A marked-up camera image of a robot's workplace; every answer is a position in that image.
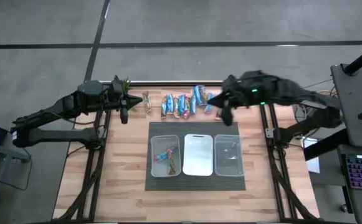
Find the black mat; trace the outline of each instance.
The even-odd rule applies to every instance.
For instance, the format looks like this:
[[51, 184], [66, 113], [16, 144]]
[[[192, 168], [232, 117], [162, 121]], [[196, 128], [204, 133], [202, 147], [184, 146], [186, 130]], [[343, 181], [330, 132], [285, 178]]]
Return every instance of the black mat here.
[[[207, 134], [213, 139], [217, 134], [239, 135], [237, 123], [225, 126], [220, 122], [185, 122], [165, 123], [151, 122], [149, 125], [149, 139], [153, 136], [174, 134], [179, 137], [181, 147], [181, 163], [183, 165], [184, 138], [187, 134]], [[188, 176], [181, 172], [176, 177], [156, 178], [150, 174], [151, 144], [149, 140], [148, 160], [146, 166], [145, 190], [245, 190], [244, 177], [221, 177], [215, 172], [209, 177]]]

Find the concrete floor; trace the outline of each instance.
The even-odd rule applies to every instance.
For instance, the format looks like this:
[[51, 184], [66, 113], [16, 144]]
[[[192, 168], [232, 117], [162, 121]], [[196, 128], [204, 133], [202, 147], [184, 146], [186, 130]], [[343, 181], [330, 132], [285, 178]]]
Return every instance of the concrete floor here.
[[[93, 43], [104, 0], [0, 0], [0, 44]], [[362, 1], [355, 0], [111, 0], [102, 43], [362, 40]], [[83, 82], [90, 49], [0, 50], [0, 126], [73, 92]], [[330, 78], [330, 66], [362, 54], [362, 45], [100, 49], [92, 79], [222, 80], [263, 69], [306, 86]], [[332, 83], [311, 90], [329, 90]], [[48, 129], [71, 129], [58, 121]], [[33, 170], [24, 191], [5, 187], [0, 223], [52, 217], [68, 143], [30, 147]], [[14, 164], [10, 181], [26, 181]], [[320, 215], [355, 222], [338, 212], [341, 189], [314, 185]]]

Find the white tray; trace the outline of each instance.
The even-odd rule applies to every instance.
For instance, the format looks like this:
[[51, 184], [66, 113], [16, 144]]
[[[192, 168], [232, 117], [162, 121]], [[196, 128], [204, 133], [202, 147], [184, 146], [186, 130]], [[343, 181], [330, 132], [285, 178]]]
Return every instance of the white tray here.
[[210, 176], [212, 174], [212, 137], [202, 134], [185, 136], [183, 172], [186, 175]]

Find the metal bracket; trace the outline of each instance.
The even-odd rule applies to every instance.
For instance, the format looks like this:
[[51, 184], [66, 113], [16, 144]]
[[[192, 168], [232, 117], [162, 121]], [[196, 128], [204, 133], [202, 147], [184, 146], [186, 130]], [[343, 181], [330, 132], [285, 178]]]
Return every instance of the metal bracket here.
[[266, 128], [265, 129], [265, 135], [267, 138], [274, 138], [274, 130], [275, 128]]

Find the wooden tabletop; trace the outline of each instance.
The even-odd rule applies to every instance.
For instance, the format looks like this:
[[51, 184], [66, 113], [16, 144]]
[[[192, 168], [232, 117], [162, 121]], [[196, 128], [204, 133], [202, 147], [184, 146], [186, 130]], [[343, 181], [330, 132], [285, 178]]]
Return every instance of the wooden tabletop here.
[[[212, 114], [204, 114], [202, 109], [198, 108], [197, 115], [189, 119], [176, 119], [172, 115], [160, 119], [161, 100], [166, 94], [191, 96], [193, 89], [140, 87], [131, 90], [130, 94], [141, 96], [144, 91], [150, 93], [153, 105], [150, 114], [145, 113], [143, 103], [140, 103], [134, 110], [130, 110], [128, 124], [121, 124], [118, 112], [112, 112], [97, 201], [96, 222], [279, 220], [260, 111], [256, 106], [248, 110], [233, 111], [242, 141], [245, 191], [145, 191], [146, 171], [150, 172], [146, 170], [149, 122], [213, 122], [216, 109]], [[219, 93], [220, 89], [207, 87], [206, 91]], [[275, 109], [280, 127], [287, 127], [295, 122], [291, 107], [276, 106]], [[77, 121], [91, 121], [94, 117], [94, 114], [80, 116]], [[69, 152], [80, 146], [80, 143], [72, 143]], [[87, 154], [87, 150], [82, 149], [67, 159], [54, 218], [61, 216], [80, 192]], [[288, 148], [286, 161], [294, 192], [309, 211], [318, 217], [317, 204], [302, 149], [293, 146]], [[284, 192], [282, 198], [287, 217], [290, 217]], [[85, 211], [88, 214], [89, 204], [85, 206]]]

